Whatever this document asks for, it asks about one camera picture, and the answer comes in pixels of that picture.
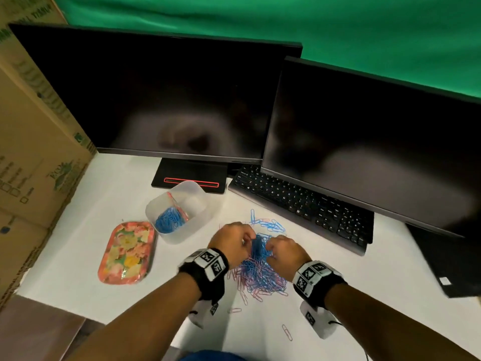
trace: black keyboard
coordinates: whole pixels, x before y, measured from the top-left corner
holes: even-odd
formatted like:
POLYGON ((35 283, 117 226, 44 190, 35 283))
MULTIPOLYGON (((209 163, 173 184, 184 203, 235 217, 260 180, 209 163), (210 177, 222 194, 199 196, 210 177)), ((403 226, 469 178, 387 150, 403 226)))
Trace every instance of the black keyboard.
POLYGON ((372 243, 374 213, 244 164, 229 190, 340 246, 364 255, 372 243))

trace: forearm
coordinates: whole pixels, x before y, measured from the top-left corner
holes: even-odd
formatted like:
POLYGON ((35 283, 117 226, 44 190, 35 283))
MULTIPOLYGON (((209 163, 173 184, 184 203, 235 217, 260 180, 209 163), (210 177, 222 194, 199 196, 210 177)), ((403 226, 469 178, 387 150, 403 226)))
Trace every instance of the forearm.
POLYGON ((68 361, 162 359, 200 297, 194 279, 179 273, 92 334, 68 361))
POLYGON ((477 360, 432 329, 349 285, 335 285, 325 304, 374 361, 477 360))

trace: black wristband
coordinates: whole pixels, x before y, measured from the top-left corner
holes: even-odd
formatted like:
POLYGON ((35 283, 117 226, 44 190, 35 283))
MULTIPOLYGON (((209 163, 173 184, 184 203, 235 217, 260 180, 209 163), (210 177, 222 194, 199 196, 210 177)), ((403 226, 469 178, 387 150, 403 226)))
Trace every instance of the black wristband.
POLYGON ((296 272, 294 290, 313 308, 326 309, 324 299, 334 285, 347 284, 335 269, 320 261, 306 262, 296 272))
POLYGON ((199 300, 211 300, 212 304, 224 296, 224 275, 228 271, 227 257, 216 248, 194 252, 179 267, 179 272, 188 273, 197 283, 202 293, 199 300))

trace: white table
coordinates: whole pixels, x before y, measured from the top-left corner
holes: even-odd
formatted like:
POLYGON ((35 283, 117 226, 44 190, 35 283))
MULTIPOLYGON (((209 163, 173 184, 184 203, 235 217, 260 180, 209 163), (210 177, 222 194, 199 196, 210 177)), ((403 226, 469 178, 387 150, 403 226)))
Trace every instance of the white table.
MULTIPOLYGON (((145 206, 165 191, 151 187, 159 162, 160 158, 97 154, 18 294, 108 323, 170 279, 183 258, 205 247, 220 224, 248 221, 254 209, 258 218, 279 221, 286 234, 312 258, 341 271, 350 285, 481 358, 481 307, 477 299, 448 299, 406 226, 377 214, 374 243, 360 257, 229 191, 211 194, 210 199, 218 201, 221 208, 215 218, 181 244, 169 245, 159 238, 152 270, 143 281, 124 286, 101 283, 97 269, 113 228, 126 220, 146 220, 145 206)), ((227 280, 226 288, 216 324, 202 331, 186 320, 172 346, 223 349, 259 360, 297 360, 300 355, 315 360, 364 358, 361 347, 345 329, 338 328, 327 340, 317 338, 299 312, 301 300, 291 285, 288 297, 274 293, 262 303, 248 294, 248 306, 233 281, 227 280), (242 312, 227 314, 230 307, 242 308, 242 312), (282 325, 289 329, 292 341, 282 325)))

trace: right hand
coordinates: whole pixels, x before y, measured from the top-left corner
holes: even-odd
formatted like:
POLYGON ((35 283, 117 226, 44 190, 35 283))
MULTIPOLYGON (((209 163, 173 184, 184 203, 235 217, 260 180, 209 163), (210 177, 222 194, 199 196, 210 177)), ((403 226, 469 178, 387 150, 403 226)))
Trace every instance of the right hand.
POLYGON ((289 282, 304 263, 312 261, 305 249, 284 235, 269 239, 266 249, 272 251, 272 256, 267 258, 269 266, 289 282))

